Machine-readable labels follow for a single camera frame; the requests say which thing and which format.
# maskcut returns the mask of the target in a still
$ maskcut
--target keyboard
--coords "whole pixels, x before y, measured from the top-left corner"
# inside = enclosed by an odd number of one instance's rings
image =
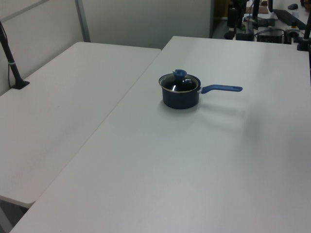
[[[287,25],[291,26],[293,21],[297,22],[297,27],[300,30],[305,30],[306,29],[306,25],[301,22],[299,19],[297,19],[295,16],[293,16],[291,13],[289,13],[288,11],[285,10],[273,10],[273,12],[276,14],[277,18],[281,21],[283,21],[284,23],[286,23]]]

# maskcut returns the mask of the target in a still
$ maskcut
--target saucepan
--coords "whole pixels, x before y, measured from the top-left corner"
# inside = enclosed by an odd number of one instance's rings
[[[175,109],[187,109],[197,105],[199,94],[205,94],[211,90],[235,92],[243,90],[240,86],[215,84],[201,87],[201,81],[197,77],[187,74],[182,69],[163,75],[159,79],[159,84],[162,87],[163,102]]]

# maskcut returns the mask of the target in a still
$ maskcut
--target white table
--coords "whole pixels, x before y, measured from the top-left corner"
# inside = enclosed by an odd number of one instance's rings
[[[244,89],[171,109],[176,68]],[[173,37],[12,233],[309,233],[310,102],[293,46]]]
[[[0,199],[30,207],[160,50],[77,43],[0,97]]]

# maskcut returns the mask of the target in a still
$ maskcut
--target pot lid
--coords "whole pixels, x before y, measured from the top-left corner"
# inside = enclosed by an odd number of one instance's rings
[[[198,81],[182,69],[176,69],[172,74],[167,74],[159,79],[162,88],[171,92],[190,92],[199,85]]]

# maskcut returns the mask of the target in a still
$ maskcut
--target blue handle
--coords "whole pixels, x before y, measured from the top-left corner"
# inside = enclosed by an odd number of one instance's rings
[[[205,94],[212,90],[220,90],[220,91],[242,91],[243,88],[240,86],[225,86],[225,85],[210,85],[202,88],[201,93]]]

